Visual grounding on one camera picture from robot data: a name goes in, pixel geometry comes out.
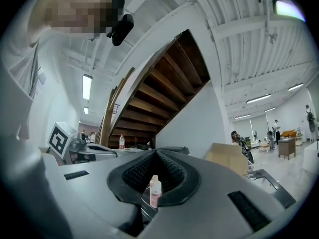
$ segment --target brown cabinet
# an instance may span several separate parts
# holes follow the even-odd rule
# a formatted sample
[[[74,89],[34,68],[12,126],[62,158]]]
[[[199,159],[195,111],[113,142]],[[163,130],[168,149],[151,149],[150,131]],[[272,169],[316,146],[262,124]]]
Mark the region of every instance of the brown cabinet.
[[[289,160],[290,154],[294,153],[296,156],[296,140],[294,138],[279,140],[278,147],[278,157],[285,156],[288,157]]]

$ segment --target concrete floor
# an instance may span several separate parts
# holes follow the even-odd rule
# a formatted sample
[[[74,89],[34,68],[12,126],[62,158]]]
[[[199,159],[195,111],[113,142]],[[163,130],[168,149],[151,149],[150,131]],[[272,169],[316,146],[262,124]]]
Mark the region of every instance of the concrete floor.
[[[290,160],[278,157],[278,147],[275,150],[263,152],[252,149],[255,160],[254,170],[264,169],[277,180],[296,201],[302,200],[309,193],[317,176],[303,169],[304,148],[310,142],[296,146],[296,157],[290,155]]]

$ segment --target fluorescent light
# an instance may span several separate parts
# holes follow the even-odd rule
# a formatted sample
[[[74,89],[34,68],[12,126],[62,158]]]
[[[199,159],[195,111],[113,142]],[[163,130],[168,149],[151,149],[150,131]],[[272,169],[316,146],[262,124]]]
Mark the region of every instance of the fluorescent light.
[[[249,116],[250,116],[250,114],[248,114],[248,115],[244,115],[244,116],[240,116],[240,117],[236,117],[235,119],[241,119],[241,118],[249,117]]]
[[[259,100],[268,98],[268,97],[270,97],[270,96],[271,96],[270,94],[266,94],[266,95],[264,95],[264,96],[262,96],[262,97],[258,97],[258,98],[254,98],[254,99],[248,100],[246,103],[247,103],[247,104],[250,104],[250,103],[252,103],[252,102],[259,101]]]
[[[296,86],[289,88],[288,91],[295,90],[295,89],[301,87],[302,85],[303,85],[303,83],[300,83],[299,85],[296,85]]]
[[[277,108],[277,107],[273,107],[273,108],[271,108],[271,109],[265,110],[264,113],[269,112],[269,111],[271,111],[271,110],[274,110],[274,109],[276,109],[276,108]]]
[[[299,9],[295,5],[277,0],[274,0],[273,3],[275,13],[277,13],[278,15],[290,16],[306,21],[304,16],[301,14]]]
[[[83,90],[83,98],[86,100],[90,100],[91,84],[92,84],[92,77],[87,74],[83,75],[82,90]]]

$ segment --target plastic bottle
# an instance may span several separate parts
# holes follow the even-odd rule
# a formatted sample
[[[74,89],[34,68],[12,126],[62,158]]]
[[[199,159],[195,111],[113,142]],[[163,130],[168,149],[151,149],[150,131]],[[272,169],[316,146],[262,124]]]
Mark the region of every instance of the plastic bottle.
[[[150,206],[158,207],[158,199],[161,196],[161,182],[157,175],[153,175],[150,181]]]
[[[120,137],[120,151],[124,151],[124,148],[125,148],[125,139],[124,139],[124,136],[121,134],[121,137]]]

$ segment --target white ceiling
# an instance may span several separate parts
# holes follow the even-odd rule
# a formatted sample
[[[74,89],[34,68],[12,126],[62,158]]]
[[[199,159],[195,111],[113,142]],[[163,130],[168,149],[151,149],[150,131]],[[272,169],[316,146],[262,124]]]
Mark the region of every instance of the white ceiling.
[[[159,20],[180,6],[192,2],[202,9],[203,24],[210,29],[220,60],[222,93],[228,117],[251,114],[279,106],[294,92],[288,88],[309,82],[319,72],[318,50],[301,21],[274,15],[271,0],[126,0],[135,27],[126,40],[114,47],[104,34],[93,42],[60,38],[57,50],[65,88],[78,109],[82,123],[99,126],[110,88],[119,83],[121,64],[129,52]],[[270,12],[269,33],[277,33],[274,44],[266,33],[266,12]],[[82,76],[92,75],[91,99],[82,97]],[[246,101],[272,94],[263,101]],[[89,114],[83,107],[89,107]]]

